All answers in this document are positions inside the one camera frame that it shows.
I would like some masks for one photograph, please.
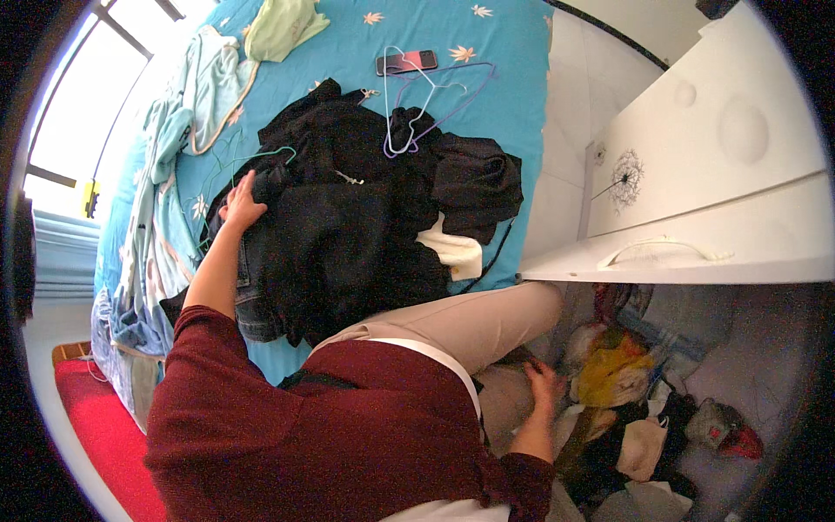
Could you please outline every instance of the black strap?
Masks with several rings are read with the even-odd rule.
[[[475,386],[475,393],[478,395],[484,389],[484,385],[478,381],[477,378],[470,376],[470,380],[473,381],[473,385]],[[487,438],[487,430],[484,429],[484,412],[481,412],[481,415],[478,417],[478,424],[481,425],[481,433],[484,433],[484,447],[490,447],[490,439]]]
[[[493,268],[493,265],[496,264],[496,260],[498,259],[498,255],[502,253],[502,247],[504,246],[504,242],[508,239],[508,236],[510,236],[510,229],[513,228],[514,221],[516,221],[515,217],[513,218],[512,221],[510,221],[510,225],[508,225],[508,229],[506,231],[504,231],[504,236],[502,236],[502,240],[501,240],[501,242],[499,242],[498,248],[496,249],[496,255],[493,256],[493,259],[491,259],[490,262],[487,264],[487,266],[484,267],[484,270],[482,270],[482,272],[481,272],[481,276],[478,276],[470,284],[468,284],[466,287],[464,287],[463,290],[461,290],[459,293],[455,294],[456,296],[460,296],[461,294],[465,294],[468,291],[472,290],[473,286],[476,286],[478,284],[478,282],[481,281],[482,279],[484,279],[484,276],[486,276],[488,274],[488,272],[490,272],[490,269]]]
[[[324,373],[310,373],[307,370],[299,370],[292,375],[288,375],[282,380],[276,388],[282,390],[289,390],[302,383],[324,384],[333,388],[340,388],[344,390],[356,390],[359,387],[354,383],[342,380],[338,377],[326,375]]]

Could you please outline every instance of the window frame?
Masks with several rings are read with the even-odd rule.
[[[51,170],[44,169],[43,167],[33,165],[32,152],[35,148],[35,144],[38,142],[38,134],[40,133],[41,128],[43,127],[43,121],[46,118],[47,112],[49,111],[49,105],[53,102],[55,94],[58,92],[58,87],[60,87],[64,76],[66,75],[69,68],[73,65],[73,61],[78,56],[78,52],[87,43],[90,34],[93,32],[94,29],[96,29],[99,23],[105,23],[106,25],[108,25],[125,42],[130,44],[131,47],[133,47],[140,54],[142,54],[146,60],[145,67],[147,67],[147,64],[154,57],[154,55],[147,48],[145,48],[145,46],[142,45],[142,43],[140,43],[139,40],[137,40],[132,34],[130,34],[130,32],[128,32],[127,29],[122,27],[113,19],[113,17],[110,16],[110,8],[113,5],[115,5],[118,1],[119,0],[111,0],[110,2],[108,2],[107,5],[102,5],[102,3],[99,0],[96,1],[90,14],[90,16],[95,17],[95,20],[93,21],[93,23],[89,25],[88,28],[85,29],[83,36],[79,35],[81,36],[81,38],[79,38],[78,43],[71,50],[69,50],[69,57],[63,64],[63,67],[59,71],[56,71],[58,77],[52,85],[51,89],[44,95],[43,102],[41,103],[41,109],[38,112],[38,120],[35,124],[34,132],[32,133],[31,139],[29,140],[29,147],[26,158],[26,175],[33,175],[38,178],[57,183],[59,185],[67,186],[71,189],[74,189],[76,187],[76,184],[78,183],[78,180],[74,180],[73,178],[67,177],[65,175],[61,175],[56,172],[52,172]],[[185,18],[185,16],[170,0],[154,1],[163,10],[163,12],[165,12],[165,14],[167,14],[171,18],[172,21],[176,22],[177,20]],[[99,173],[99,165],[101,164],[102,157],[104,156],[104,150],[107,148],[107,144],[110,140],[110,135],[111,133],[113,133],[114,126],[116,125],[116,122],[119,120],[119,116],[122,114],[124,104],[130,96],[130,93],[136,86],[136,83],[139,81],[139,77],[142,76],[143,72],[144,68],[142,72],[139,73],[139,76],[137,76],[136,80],[134,80],[134,83],[131,85],[130,89],[128,90],[128,93],[125,95],[125,99],[122,100],[122,104],[119,106],[119,110],[116,111],[116,114],[114,115],[113,121],[110,124],[110,129],[108,130],[107,136],[105,137],[104,142],[102,143],[101,150],[99,151],[99,159],[96,161],[96,166],[92,172],[92,175],[90,176],[90,179],[93,181],[90,187],[90,194],[87,196],[85,201],[86,215],[89,219],[93,218],[93,214],[95,212],[95,204],[98,196],[98,194],[95,191],[95,180],[96,175]]]

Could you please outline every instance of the cabinet handle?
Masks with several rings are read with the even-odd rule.
[[[638,241],[632,241],[627,243],[625,246],[620,248],[617,251],[612,252],[608,256],[604,257],[599,263],[597,263],[597,270],[604,270],[605,268],[612,266],[615,264],[615,260],[617,257],[624,253],[625,251],[629,250],[634,246],[643,246],[643,245],[681,245],[686,246],[694,251],[696,251],[705,261],[722,261],[729,257],[733,257],[733,252],[722,252],[721,254],[715,254],[713,252],[709,252],[704,248],[700,248],[699,246],[693,245],[691,243],[685,243],[684,241],[677,241],[674,237],[670,236],[658,236],[658,237],[651,237],[648,239],[641,239]]]

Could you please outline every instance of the beige pants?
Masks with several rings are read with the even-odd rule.
[[[534,401],[521,368],[491,365],[547,332],[562,308],[556,286],[528,282],[377,314],[329,337],[313,351],[336,341],[399,338],[447,353],[484,385],[478,395],[484,428],[493,451],[501,455],[513,440],[511,430],[530,414]]]

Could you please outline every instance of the person's left hand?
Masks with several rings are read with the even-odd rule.
[[[536,357],[531,357],[522,366],[534,395],[534,411],[553,418],[557,402],[565,395],[566,379]]]
[[[250,170],[240,183],[229,191],[226,196],[226,205],[223,205],[218,214],[224,221],[225,227],[243,234],[258,218],[266,212],[266,205],[255,203],[252,200],[252,185],[255,183],[256,172]]]

